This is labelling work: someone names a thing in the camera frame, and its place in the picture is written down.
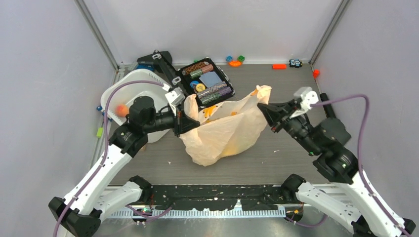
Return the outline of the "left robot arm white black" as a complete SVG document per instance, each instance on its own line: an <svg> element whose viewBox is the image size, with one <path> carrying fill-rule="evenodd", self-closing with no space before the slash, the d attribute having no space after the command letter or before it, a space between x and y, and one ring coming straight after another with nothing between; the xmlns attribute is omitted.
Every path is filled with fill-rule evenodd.
<svg viewBox="0 0 419 237"><path fill-rule="evenodd" d="M58 224L76 237L91 237L101 223L123 206L151 200L152 185L136 175L122 187L102 196L117 173L148 143L148 134L172 129L180 136L200 123L190 118L180 106L156 112L148 96L134 99L126 122L108 139L109 145L86 176L64 198L54 197L48 204Z"/></svg>

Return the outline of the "translucent plastic bag banana print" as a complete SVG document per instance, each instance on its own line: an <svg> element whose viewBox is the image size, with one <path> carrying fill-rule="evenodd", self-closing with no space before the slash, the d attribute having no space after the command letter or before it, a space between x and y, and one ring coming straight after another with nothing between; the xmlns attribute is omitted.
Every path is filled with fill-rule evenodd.
<svg viewBox="0 0 419 237"><path fill-rule="evenodd" d="M198 110L196 95L184 101L186 115L200 126L182 135L186 153L195 164L209 166L219 159L237 155L251 148L267 126L258 103L268 104L271 87L256 86L239 101L224 101Z"/></svg>

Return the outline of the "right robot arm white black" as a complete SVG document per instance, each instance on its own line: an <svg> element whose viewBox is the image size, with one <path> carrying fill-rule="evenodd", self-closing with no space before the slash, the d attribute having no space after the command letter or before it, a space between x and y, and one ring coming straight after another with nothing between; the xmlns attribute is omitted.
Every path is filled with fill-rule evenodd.
<svg viewBox="0 0 419 237"><path fill-rule="evenodd" d="M402 218L383 202L365 172L358 169L358 159L345 147L350 139L344 124L337 118L326 118L312 126L307 115L292 117L296 101L280 104L258 103L273 132L286 131L310 156L313 165L328 181L339 187L350 199L342 203L314 187L299 175L291 174L280 191L287 202L309 204L339 222L355 237L399 237L413 233L416 224Z"/></svg>

